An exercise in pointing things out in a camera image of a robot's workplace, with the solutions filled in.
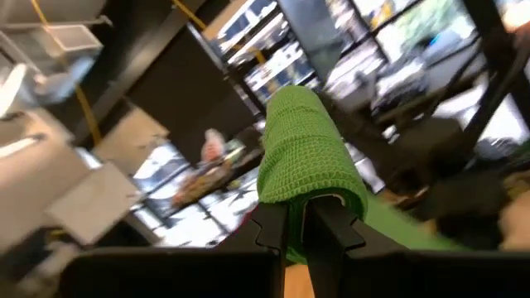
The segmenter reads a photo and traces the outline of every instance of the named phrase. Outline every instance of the window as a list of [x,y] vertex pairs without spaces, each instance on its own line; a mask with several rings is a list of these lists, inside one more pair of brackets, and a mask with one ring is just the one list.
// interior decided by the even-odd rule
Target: window
[[459,1],[424,0],[385,26],[377,38],[390,60],[395,61],[415,48],[424,49],[435,43],[440,51],[454,50],[465,44],[473,29],[473,22]]
[[[243,143],[233,139],[225,146],[232,152],[240,150]],[[215,191],[194,204],[173,207],[172,197],[193,170],[168,142],[153,150],[133,177],[147,198],[131,211],[161,238],[161,246],[213,247],[233,232],[258,203],[258,169],[254,169],[232,181],[227,190]]]

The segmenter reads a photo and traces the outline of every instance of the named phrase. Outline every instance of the yellow cable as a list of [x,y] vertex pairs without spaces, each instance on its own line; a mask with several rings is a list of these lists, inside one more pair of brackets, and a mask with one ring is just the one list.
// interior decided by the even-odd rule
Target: yellow cable
[[[206,29],[206,24],[201,21],[186,5],[184,5],[180,0],[172,0],[175,5],[182,10],[183,13],[185,13],[197,26],[204,30]],[[241,50],[243,47],[241,45],[235,44],[233,45],[233,48],[236,50]],[[249,51],[252,51],[254,55],[256,56],[256,59],[258,60],[258,63],[260,65],[264,65],[267,60],[265,59],[265,56],[263,56],[263,53],[256,47],[250,46],[248,48]],[[267,86],[269,87],[269,91],[273,93],[272,89],[277,89],[277,85],[273,84],[271,81],[267,82]]]
[[[46,20],[46,17],[44,16],[44,13],[42,12],[37,0],[31,0],[31,5],[33,5],[36,14],[41,19],[41,23],[44,26],[46,32],[50,34],[51,39],[53,39],[57,46],[62,49],[60,41],[51,33],[50,23],[48,23],[48,21]],[[65,67],[65,70],[68,71],[68,61],[66,61],[64,56],[60,57],[60,63]],[[92,110],[90,109],[89,100],[86,98],[86,95],[84,94],[82,88],[77,83],[75,83],[75,95],[79,100],[79,103],[81,104],[81,109],[83,110],[84,117],[86,118],[86,122],[89,125],[89,130],[92,134],[92,138],[94,139],[94,146],[96,146],[101,142],[101,132],[99,131],[98,122],[96,121],[96,118],[92,113]]]

